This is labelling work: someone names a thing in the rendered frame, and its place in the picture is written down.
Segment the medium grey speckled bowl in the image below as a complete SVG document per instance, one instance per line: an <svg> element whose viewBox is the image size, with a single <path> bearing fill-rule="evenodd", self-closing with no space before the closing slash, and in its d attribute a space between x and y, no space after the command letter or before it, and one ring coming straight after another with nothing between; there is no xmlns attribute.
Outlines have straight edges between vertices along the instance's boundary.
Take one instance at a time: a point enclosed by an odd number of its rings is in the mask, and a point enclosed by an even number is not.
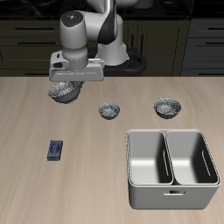
<svg viewBox="0 0 224 224"><path fill-rule="evenodd" d="M153 108L157 115L164 119L172 119L181 111L180 103L170 97L156 99Z"/></svg>

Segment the small grey speckled bowl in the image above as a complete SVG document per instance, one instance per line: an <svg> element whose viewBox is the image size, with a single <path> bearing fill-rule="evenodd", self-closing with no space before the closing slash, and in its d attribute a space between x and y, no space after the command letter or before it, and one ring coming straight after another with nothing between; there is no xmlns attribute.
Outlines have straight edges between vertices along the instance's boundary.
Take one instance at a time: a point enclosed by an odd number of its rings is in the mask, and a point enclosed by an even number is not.
<svg viewBox="0 0 224 224"><path fill-rule="evenodd" d="M112 120L120 113L120 107L112 102L103 103L98 109L102 118Z"/></svg>

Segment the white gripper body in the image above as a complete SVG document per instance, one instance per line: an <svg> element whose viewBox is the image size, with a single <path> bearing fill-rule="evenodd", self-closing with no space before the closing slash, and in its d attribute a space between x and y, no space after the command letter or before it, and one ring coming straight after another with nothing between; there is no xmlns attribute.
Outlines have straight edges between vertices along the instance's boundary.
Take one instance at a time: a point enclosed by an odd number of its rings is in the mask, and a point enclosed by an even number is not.
<svg viewBox="0 0 224 224"><path fill-rule="evenodd" d="M49 80L57 81L102 81L104 79L103 68L105 63L102 59L89 59L87 66L78 71L72 71L68 63L59 62L62 68L56 68L51 64Z"/></svg>

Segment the white two-bin basket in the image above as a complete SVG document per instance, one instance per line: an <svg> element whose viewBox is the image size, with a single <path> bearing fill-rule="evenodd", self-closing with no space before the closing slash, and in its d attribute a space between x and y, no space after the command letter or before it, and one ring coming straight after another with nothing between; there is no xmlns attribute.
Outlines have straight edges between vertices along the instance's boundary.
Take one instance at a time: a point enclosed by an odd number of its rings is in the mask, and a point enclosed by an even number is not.
<svg viewBox="0 0 224 224"><path fill-rule="evenodd" d="M134 209L204 209L221 184L197 129L130 129L126 155Z"/></svg>

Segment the dark kitchen cupboards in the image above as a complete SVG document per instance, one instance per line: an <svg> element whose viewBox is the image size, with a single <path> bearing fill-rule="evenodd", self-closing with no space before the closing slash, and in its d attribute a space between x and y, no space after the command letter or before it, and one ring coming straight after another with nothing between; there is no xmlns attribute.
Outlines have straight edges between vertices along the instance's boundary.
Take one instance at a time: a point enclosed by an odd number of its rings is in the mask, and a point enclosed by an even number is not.
<svg viewBox="0 0 224 224"><path fill-rule="evenodd" d="M182 0L155 0L153 10L120 7L123 40L146 60L140 76L179 76L190 22L165 14L187 12ZM0 0L0 76L45 77L61 48L60 16L93 12L87 0Z"/></svg>

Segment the large grey speckled bowl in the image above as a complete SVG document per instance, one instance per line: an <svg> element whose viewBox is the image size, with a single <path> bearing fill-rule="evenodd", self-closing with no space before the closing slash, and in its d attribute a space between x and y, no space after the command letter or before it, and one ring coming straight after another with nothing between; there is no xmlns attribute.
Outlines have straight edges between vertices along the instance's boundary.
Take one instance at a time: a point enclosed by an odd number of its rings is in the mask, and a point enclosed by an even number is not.
<svg viewBox="0 0 224 224"><path fill-rule="evenodd" d="M81 85L80 81L61 81L48 91L48 96L58 103L72 103L78 98Z"/></svg>

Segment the small dark blue box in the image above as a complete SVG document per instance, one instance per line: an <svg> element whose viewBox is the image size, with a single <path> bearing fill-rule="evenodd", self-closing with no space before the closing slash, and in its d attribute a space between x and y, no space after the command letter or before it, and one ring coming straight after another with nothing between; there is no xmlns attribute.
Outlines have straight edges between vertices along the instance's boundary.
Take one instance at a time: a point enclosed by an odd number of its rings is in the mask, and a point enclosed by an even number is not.
<svg viewBox="0 0 224 224"><path fill-rule="evenodd" d="M63 142L61 140L59 140L59 141L52 140L50 142L49 150L47 153L47 160L48 161L59 161L60 155L62 152L62 146L63 146Z"/></svg>

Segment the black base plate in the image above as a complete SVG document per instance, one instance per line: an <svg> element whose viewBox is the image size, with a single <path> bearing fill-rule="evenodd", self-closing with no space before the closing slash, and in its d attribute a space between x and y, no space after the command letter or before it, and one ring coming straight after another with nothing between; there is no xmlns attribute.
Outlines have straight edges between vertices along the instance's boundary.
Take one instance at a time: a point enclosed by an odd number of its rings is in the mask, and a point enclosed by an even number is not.
<svg viewBox="0 0 224 224"><path fill-rule="evenodd" d="M105 66L103 74L105 77L137 77L146 68L145 58L137 52L134 47L127 48L129 59L118 66Z"/></svg>

